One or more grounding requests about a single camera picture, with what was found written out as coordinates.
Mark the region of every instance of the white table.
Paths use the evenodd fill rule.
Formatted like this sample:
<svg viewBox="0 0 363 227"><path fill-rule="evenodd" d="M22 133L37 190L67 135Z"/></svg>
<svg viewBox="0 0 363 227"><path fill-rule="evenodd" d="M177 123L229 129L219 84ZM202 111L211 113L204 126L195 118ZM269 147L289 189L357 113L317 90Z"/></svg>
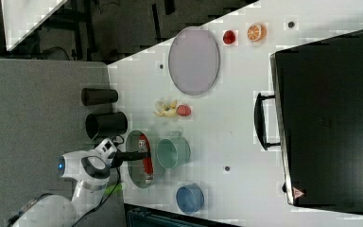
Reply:
<svg viewBox="0 0 363 227"><path fill-rule="evenodd" d="M11 51L67 0L1 0L7 51Z"/></svg>
<svg viewBox="0 0 363 227"><path fill-rule="evenodd" d="M293 29L287 28L289 21L296 23ZM267 25L268 36L252 44L246 32L257 22ZM264 151L253 126L256 95L273 90L269 55L362 29L363 0L262 0L202 28L214 34L221 59L217 82L203 96L187 96L172 83L166 61L172 40L109 65L110 83L119 92L115 108L130 122L127 133L150 131L163 138L180 130L192 150L188 164L166 171L149 189L137 188L124 164L125 203L182 214L176 191L184 182L195 182L206 199L194 215L197 218L238 226L363 226L363 216L288 205L281 190L285 177L280 149ZM238 44L223 44L223 33L229 29L238 32ZM173 98L193 107L191 117L154 116L155 101ZM278 137L274 102L266 103L268 134L274 142ZM224 166L231 170L226 172Z"/></svg>

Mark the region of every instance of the blue bowl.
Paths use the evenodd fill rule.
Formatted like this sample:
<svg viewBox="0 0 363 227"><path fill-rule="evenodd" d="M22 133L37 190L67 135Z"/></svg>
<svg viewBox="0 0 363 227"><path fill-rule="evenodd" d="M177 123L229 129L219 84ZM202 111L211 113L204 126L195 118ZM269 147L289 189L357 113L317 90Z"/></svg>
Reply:
<svg viewBox="0 0 363 227"><path fill-rule="evenodd" d="M179 188L176 193L176 201L184 214L192 215L204 204L204 195L201 189L193 183Z"/></svg>

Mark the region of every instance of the green cup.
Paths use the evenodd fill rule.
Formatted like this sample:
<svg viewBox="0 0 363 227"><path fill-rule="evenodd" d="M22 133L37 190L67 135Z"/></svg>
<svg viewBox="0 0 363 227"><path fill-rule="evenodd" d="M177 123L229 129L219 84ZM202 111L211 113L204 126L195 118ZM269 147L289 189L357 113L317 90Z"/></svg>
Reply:
<svg viewBox="0 0 363 227"><path fill-rule="evenodd" d="M182 136L163 139L157 146L158 162L167 169L173 169L187 163L190 155L190 147Z"/></svg>

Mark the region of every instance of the bowl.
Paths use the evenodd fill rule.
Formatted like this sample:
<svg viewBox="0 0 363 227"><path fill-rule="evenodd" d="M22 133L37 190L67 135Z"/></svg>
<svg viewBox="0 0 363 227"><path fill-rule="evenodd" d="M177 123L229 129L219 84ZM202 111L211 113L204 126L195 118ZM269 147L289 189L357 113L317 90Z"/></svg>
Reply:
<svg viewBox="0 0 363 227"><path fill-rule="evenodd" d="M179 188L176 193L176 202L184 214L192 215L203 206L204 195L201 189L192 183Z"/></svg>
<svg viewBox="0 0 363 227"><path fill-rule="evenodd" d="M151 183L146 182L146 173L144 171L143 160L137 161L128 161L128 172L131 178L131 181L139 188L149 188L155 183L155 179L158 178L161 174L163 174L164 169L157 165L157 159L155 155L155 141L157 136L155 134L151 134L148 131L132 131L129 133L126 139L126 150L125 152L134 152L138 150L138 140L141 135L144 135L149 143L150 152L151 152L151 162L153 167L153 180Z"/></svg>
<svg viewBox="0 0 363 227"><path fill-rule="evenodd" d="M163 168L173 169L187 163L191 150L182 136L163 139L158 143L157 159Z"/></svg>

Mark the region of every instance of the warning label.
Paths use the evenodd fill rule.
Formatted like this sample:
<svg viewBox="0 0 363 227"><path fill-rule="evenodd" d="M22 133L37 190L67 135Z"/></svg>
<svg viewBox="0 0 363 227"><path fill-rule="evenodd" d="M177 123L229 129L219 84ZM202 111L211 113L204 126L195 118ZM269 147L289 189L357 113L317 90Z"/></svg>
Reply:
<svg viewBox="0 0 363 227"><path fill-rule="evenodd" d="M297 198L300 198L300 197L304 197L304 196L305 196L305 190L300 190L300 189L293 187L294 200L296 200Z"/></svg>

